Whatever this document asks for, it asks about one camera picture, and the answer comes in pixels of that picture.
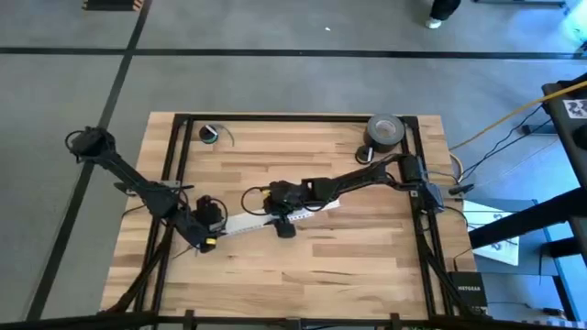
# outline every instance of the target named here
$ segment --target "roll of tape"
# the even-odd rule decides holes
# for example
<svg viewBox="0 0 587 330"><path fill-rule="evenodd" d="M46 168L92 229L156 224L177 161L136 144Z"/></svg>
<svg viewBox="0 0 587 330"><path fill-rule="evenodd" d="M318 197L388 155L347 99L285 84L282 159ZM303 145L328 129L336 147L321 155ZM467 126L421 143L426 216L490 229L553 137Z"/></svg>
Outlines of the roll of tape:
<svg viewBox="0 0 587 330"><path fill-rule="evenodd" d="M218 131L211 125L204 125L200 128L198 135L205 144L212 144L218 140Z"/></svg>
<svg viewBox="0 0 587 330"><path fill-rule="evenodd" d="M389 152L405 135L404 123L394 115L374 115L369 119L363 141L375 152Z"/></svg>

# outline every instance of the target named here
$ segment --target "person's foot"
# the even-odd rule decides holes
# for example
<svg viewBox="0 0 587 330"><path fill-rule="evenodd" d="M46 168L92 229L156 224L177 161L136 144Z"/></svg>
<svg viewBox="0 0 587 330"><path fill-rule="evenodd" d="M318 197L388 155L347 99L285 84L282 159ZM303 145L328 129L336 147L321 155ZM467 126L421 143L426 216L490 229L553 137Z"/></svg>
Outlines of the person's foot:
<svg viewBox="0 0 587 330"><path fill-rule="evenodd" d="M440 26L442 25L442 21L439 19L435 19L430 17L427 21L426 21L426 27L427 28L440 28Z"/></svg>

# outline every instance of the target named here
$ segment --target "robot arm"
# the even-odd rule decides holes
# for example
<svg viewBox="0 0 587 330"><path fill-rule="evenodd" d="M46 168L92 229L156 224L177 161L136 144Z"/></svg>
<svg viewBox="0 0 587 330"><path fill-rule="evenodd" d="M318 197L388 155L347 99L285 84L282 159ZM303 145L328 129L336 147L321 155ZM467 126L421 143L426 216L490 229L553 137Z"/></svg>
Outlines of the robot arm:
<svg viewBox="0 0 587 330"><path fill-rule="evenodd" d="M209 196L198 200L198 209L191 212L187 201L180 198L183 187L174 189L157 182L148 181L116 152L114 137L100 127L87 127L84 131L76 131L78 135L65 144L78 161L90 161L105 170L112 172L130 190L137 193L149 212L160 219L165 219L169 226L192 246L199 247L202 252L214 248L207 246L206 239L216 239L217 231L211 228L223 220L218 206L211 203Z"/></svg>
<svg viewBox="0 0 587 330"><path fill-rule="evenodd" d="M386 170L392 162L400 163L404 182L398 182ZM267 194L263 200L266 214L278 218L273 224L279 237L294 237L295 228L289 224L287 215L300 210L316 212L341 194L373 184L385 184L399 191L416 191L422 194L423 209L442 211L444 208L439 188L426 180L421 160L409 154L393 154L363 169L341 175L337 178L302 179L300 184L274 181L260 189Z"/></svg>

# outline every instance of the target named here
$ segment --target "black pants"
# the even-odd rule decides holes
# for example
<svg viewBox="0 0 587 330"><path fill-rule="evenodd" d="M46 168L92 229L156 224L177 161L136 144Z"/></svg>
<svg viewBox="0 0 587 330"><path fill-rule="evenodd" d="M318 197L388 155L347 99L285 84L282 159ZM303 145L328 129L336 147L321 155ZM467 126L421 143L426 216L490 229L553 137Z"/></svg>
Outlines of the black pants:
<svg viewBox="0 0 587 330"><path fill-rule="evenodd" d="M459 5L460 0L434 0L430 17L446 20L457 10Z"/></svg>

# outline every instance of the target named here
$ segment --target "wooden tabletop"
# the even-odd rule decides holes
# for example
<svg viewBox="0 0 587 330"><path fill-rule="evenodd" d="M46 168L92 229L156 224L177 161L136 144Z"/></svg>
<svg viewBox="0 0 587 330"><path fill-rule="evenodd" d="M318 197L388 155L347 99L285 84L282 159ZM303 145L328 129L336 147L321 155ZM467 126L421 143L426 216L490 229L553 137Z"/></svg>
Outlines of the wooden tabletop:
<svg viewBox="0 0 587 330"><path fill-rule="evenodd" d="M137 164L137 170L150 180L161 177L174 115L150 115ZM440 116L418 118L428 169L450 172ZM187 191L192 207L196 198L210 194L227 205L230 216L240 215L244 212L240 196L249 187L334 177L360 168L353 154L362 144L365 124L215 123L232 132L235 146L225 132L214 145L202 143L197 132L206 123L195 124L184 179L185 184L195 186ZM388 171L399 178L395 164ZM431 175L431 181L452 184L451 178L438 175ZM261 200L259 194L251 195L248 208L260 209ZM129 198L127 209L139 205L140 199ZM439 214L437 221L451 270L452 259L471 247L469 236L463 219L454 211ZM124 217L103 308L112 305L140 271L150 222L145 208ZM406 192L386 186L350 192L340 197L340 207L300 220L296 227L297 236L292 239L280 239L273 227L266 227L221 237L217 249L207 254L196 255L192 250L171 258L161 314L181 315L185 309L194 309L200 316L382 319L399 313L403 319L426 318ZM187 246L175 233L171 256ZM460 270L475 271L471 252L457 261ZM441 312L436 276L432 280ZM146 302L150 302L150 291Z"/></svg>

